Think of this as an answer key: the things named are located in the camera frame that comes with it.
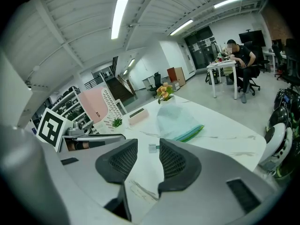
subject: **staircase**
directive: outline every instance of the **staircase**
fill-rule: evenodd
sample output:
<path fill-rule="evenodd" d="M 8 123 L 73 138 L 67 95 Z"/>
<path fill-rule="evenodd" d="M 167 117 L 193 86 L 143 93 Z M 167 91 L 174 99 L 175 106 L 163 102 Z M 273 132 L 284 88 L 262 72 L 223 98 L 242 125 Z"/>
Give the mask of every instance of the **staircase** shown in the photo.
<path fill-rule="evenodd" d="M 129 92 L 116 78 L 112 78 L 106 82 L 115 100 L 120 99 L 121 102 L 132 98 L 134 95 Z"/>

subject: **gray floor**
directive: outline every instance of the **gray floor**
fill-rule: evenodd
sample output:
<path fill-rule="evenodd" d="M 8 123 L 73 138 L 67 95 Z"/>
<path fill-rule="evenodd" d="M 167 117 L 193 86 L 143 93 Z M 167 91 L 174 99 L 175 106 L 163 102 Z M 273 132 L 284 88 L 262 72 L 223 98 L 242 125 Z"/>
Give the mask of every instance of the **gray floor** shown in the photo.
<path fill-rule="evenodd" d="M 205 83 L 206 74 L 200 74 L 190 79 L 186 85 L 174 94 L 201 104 L 218 113 L 221 113 L 264 136 L 265 127 L 272 114 L 274 98 L 280 88 L 287 88 L 288 84 L 277 81 L 272 73 L 260 73 L 254 81 L 261 86 L 261 90 L 256 90 L 256 95 L 247 94 L 247 103 L 243 104 L 238 93 L 238 99 L 234 100 L 234 86 L 227 85 L 225 77 L 222 83 L 216 84 L 217 98 L 212 95 L 212 86 Z M 135 101 L 126 105 L 128 112 L 135 110 L 154 100 L 147 90 L 136 92 Z"/>

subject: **desk leg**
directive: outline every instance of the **desk leg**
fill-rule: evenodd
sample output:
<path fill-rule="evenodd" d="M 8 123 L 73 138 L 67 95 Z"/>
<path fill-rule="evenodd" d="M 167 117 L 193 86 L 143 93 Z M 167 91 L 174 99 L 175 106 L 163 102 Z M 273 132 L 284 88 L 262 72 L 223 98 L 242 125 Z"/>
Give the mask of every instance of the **desk leg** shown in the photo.
<path fill-rule="evenodd" d="M 275 56 L 272 56 L 272 58 L 273 58 L 273 74 L 275 76 L 275 74 L 276 74 Z"/>
<path fill-rule="evenodd" d="M 235 65 L 232 67 L 232 69 L 233 69 L 233 78 L 234 78 L 234 99 L 236 100 L 238 96 L 238 85 L 236 79 Z"/>
<path fill-rule="evenodd" d="M 212 70 L 210 69 L 210 80 L 211 80 L 211 84 L 212 84 L 212 93 L 214 95 L 214 98 L 216 98 L 216 88 L 215 88 L 215 79 L 214 79 L 214 75 L 212 74 Z"/>
<path fill-rule="evenodd" d="M 219 70 L 219 78 L 220 78 L 220 83 L 222 83 L 222 80 L 221 80 L 221 69 L 220 69 L 220 68 L 218 68 L 218 70 Z"/>

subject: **yellow flower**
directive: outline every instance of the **yellow flower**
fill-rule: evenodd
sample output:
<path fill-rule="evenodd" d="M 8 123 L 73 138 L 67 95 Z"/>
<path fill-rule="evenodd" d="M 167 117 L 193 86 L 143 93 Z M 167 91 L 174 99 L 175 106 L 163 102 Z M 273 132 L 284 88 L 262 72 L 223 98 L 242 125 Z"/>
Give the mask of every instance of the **yellow flower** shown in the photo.
<path fill-rule="evenodd" d="M 169 93 L 168 92 L 164 92 L 162 95 L 163 95 L 164 98 L 166 98 L 167 96 L 169 96 Z"/>
<path fill-rule="evenodd" d="M 167 88 L 166 87 L 162 87 L 160 90 L 161 90 L 161 92 L 165 92 L 165 91 L 167 91 Z"/>
<path fill-rule="evenodd" d="M 157 90 L 156 90 L 156 92 L 160 92 L 161 90 L 161 88 L 162 88 L 163 86 L 160 86 Z"/>

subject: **black t-shirt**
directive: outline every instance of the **black t-shirt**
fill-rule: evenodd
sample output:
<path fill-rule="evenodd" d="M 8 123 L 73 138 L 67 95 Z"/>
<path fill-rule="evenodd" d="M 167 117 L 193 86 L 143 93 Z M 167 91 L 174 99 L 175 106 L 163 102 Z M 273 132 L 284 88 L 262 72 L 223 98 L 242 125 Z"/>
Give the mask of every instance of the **black t-shirt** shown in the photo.
<path fill-rule="evenodd" d="M 250 61 L 250 53 L 251 53 L 251 51 L 249 49 L 247 49 L 243 45 L 239 45 L 239 46 L 240 46 L 240 50 L 238 52 L 233 52 L 232 54 L 236 58 L 242 59 L 243 62 L 247 65 L 249 63 L 249 61 Z"/>

